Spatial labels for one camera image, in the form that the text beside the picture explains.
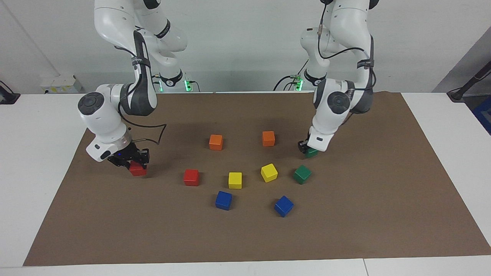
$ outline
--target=black pole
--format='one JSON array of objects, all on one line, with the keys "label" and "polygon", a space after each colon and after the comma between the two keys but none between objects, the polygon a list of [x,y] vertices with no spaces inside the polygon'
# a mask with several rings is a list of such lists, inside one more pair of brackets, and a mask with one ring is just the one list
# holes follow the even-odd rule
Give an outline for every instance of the black pole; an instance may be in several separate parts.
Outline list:
[{"label": "black pole", "polygon": [[21,96],[20,94],[17,93],[10,93],[5,90],[0,85],[0,95],[3,96],[3,100],[0,101],[0,105],[13,105],[15,102],[17,102],[17,99]]},{"label": "black pole", "polygon": [[478,81],[482,80],[482,78],[491,71],[491,61],[488,62],[472,79],[470,79],[461,89],[457,92],[448,92],[447,95],[454,102],[459,102],[464,94]]}]

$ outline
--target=blue object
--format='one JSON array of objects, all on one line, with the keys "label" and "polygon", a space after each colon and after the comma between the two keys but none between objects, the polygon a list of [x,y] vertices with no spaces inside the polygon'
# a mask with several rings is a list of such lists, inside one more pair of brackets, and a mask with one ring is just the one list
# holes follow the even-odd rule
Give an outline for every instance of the blue object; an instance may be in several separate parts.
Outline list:
[{"label": "blue object", "polygon": [[481,125],[491,134],[491,97],[476,107],[472,113],[479,120]]},{"label": "blue object", "polygon": [[215,206],[223,210],[230,210],[232,204],[232,194],[226,192],[218,192],[217,199],[215,200]]},{"label": "blue object", "polygon": [[274,205],[274,209],[285,217],[293,208],[293,202],[291,202],[286,196],[282,196],[278,202]]}]

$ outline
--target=white wall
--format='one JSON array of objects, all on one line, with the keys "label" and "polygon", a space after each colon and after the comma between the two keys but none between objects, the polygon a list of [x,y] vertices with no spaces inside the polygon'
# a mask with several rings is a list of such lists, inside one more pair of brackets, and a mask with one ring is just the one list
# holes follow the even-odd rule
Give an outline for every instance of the white wall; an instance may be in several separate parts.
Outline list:
[{"label": "white wall", "polygon": [[[163,4],[189,37],[177,54],[182,67],[204,91],[271,90],[296,73],[307,59],[300,34],[318,25],[323,7],[318,0]],[[87,90],[132,81],[127,54],[94,29],[93,1],[0,0],[0,9],[0,78],[17,91],[39,91],[38,75],[54,71],[75,74]],[[491,26],[490,13],[489,0],[381,0],[369,16],[377,90],[432,91]],[[355,62],[350,53],[334,58],[331,77],[350,79]]]}]

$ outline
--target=blue cube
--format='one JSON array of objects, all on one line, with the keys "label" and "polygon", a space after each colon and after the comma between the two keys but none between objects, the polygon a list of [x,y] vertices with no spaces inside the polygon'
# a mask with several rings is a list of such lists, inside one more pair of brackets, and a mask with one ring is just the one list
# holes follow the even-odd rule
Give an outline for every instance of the blue cube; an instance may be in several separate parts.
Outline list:
[{"label": "blue cube", "polygon": [[217,199],[215,200],[215,206],[223,210],[230,210],[232,204],[232,194],[226,192],[218,192]]},{"label": "blue cube", "polygon": [[293,202],[291,202],[286,196],[282,196],[278,202],[274,205],[274,209],[282,217],[285,217],[293,208]]}]

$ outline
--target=yellow cube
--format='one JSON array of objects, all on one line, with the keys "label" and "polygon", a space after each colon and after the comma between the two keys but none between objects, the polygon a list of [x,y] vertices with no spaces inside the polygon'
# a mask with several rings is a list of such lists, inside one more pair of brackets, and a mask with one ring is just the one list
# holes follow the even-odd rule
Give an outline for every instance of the yellow cube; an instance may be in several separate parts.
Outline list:
[{"label": "yellow cube", "polygon": [[242,173],[231,172],[228,174],[228,188],[229,189],[242,189]]},{"label": "yellow cube", "polygon": [[261,175],[266,183],[273,181],[278,177],[278,171],[273,164],[266,165],[261,168]]}]

